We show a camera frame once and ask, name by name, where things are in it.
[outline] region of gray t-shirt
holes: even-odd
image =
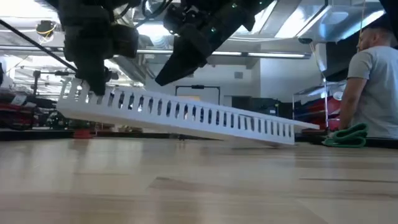
[[[398,139],[398,50],[372,47],[356,54],[348,78],[368,82],[359,100],[353,123],[369,125],[369,137]]]

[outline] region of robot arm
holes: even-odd
[[[105,83],[109,81],[104,60],[114,55],[134,58],[139,38],[135,27],[114,23],[113,10],[124,4],[137,7],[141,0],[46,1],[58,11],[65,31],[64,54],[77,66],[76,77],[86,80],[97,95],[103,95]],[[160,14],[171,2],[163,1],[153,15]],[[181,0],[178,6],[171,4],[165,14],[164,26],[179,37],[175,38],[174,53],[156,82],[166,85],[206,65],[206,59],[241,25],[251,30],[254,16],[271,2]]]

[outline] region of ceiling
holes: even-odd
[[[62,55],[60,49],[64,41],[62,32],[56,32],[48,41],[39,37],[34,30],[43,19],[59,22],[55,11],[43,7],[36,1],[42,2],[41,0],[9,1],[0,8],[0,18],[30,38],[41,42],[42,45],[56,47],[55,50],[58,49],[58,54]],[[310,47],[301,44],[298,37],[311,38],[315,42],[336,42],[357,32],[362,20],[365,26],[384,13],[377,0],[366,1],[364,17],[362,17],[363,9],[363,0],[276,0],[256,16],[252,32],[240,28],[218,51],[311,54]],[[121,22],[132,26],[142,19],[142,13],[137,7],[135,10],[130,10]],[[174,37],[163,28],[162,16],[141,26],[139,32],[140,48],[167,50],[173,47]],[[29,46],[25,40],[0,27],[0,46],[4,45]],[[18,55],[22,58],[27,54],[44,55],[37,50],[26,52],[12,47],[7,50],[0,48],[0,54]],[[167,55],[150,54],[135,60],[119,57],[113,62],[119,65],[120,73],[127,74],[131,80],[144,82],[146,75],[154,77],[146,64],[163,64],[168,58]],[[208,59],[212,65],[246,65],[249,68],[256,60],[249,57],[224,56],[212,56]]]

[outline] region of wooden floor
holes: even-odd
[[[398,223],[398,151],[0,142],[0,223]]]

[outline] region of wall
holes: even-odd
[[[261,98],[292,102],[296,92],[321,84],[314,56],[309,60],[261,59]]]
[[[151,64],[149,68],[158,74],[162,69],[161,64]],[[235,72],[243,72],[243,79],[235,79]],[[217,65],[212,67],[207,65],[198,69],[193,78],[183,78],[166,86],[159,86],[155,80],[147,78],[146,90],[158,91],[168,95],[175,94],[176,85],[208,85],[219,86],[220,104],[225,106],[232,105],[232,96],[251,96],[252,95],[252,72],[244,65]],[[199,96],[204,102],[218,104],[218,90],[205,88],[204,90],[192,90],[191,88],[179,88],[180,96]]]
[[[252,96],[261,97],[261,59],[253,66],[252,69]]]

